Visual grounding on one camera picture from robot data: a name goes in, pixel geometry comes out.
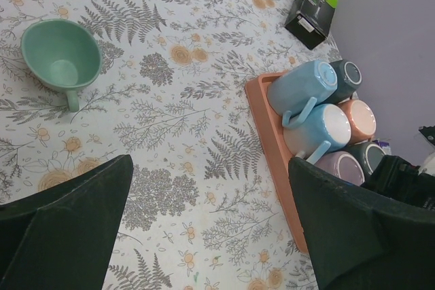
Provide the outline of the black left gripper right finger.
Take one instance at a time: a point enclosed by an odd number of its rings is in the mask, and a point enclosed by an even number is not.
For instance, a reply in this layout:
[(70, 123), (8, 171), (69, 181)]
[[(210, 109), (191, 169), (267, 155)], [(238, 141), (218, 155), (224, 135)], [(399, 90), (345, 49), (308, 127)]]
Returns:
[(290, 186), (320, 289), (433, 289), (434, 212), (343, 181), (301, 158)]

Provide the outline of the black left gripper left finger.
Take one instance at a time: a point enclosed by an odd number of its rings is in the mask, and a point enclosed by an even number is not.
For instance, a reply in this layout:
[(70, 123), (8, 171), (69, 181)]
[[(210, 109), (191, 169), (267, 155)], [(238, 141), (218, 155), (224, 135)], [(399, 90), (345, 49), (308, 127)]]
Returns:
[(1, 205), (1, 288), (102, 289), (132, 178), (121, 155)]

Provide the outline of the purple ceramic mug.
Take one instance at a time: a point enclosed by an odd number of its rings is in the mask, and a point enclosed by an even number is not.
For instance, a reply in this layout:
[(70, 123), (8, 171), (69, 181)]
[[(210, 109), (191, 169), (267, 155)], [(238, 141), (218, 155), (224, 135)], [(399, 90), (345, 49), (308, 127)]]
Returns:
[(365, 182), (360, 163), (348, 152), (337, 151), (322, 156), (315, 166), (348, 183), (360, 186)]

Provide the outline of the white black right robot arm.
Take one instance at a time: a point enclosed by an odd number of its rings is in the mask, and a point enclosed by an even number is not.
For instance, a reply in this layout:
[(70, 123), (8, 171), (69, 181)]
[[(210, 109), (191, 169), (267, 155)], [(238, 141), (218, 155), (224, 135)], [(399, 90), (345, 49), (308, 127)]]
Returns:
[(434, 210), (434, 154), (421, 166), (400, 156), (383, 156), (369, 179), (362, 184), (376, 194), (428, 211)]

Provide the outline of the green ceramic mug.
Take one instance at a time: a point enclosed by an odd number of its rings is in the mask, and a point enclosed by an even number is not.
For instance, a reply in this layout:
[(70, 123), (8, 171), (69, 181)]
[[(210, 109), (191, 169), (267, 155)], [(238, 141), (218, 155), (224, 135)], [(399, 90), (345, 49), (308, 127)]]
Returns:
[(78, 92), (95, 81), (103, 66), (101, 49), (91, 33), (69, 20), (42, 20), (24, 31), (20, 48), (35, 77), (63, 93), (70, 112), (78, 112)]

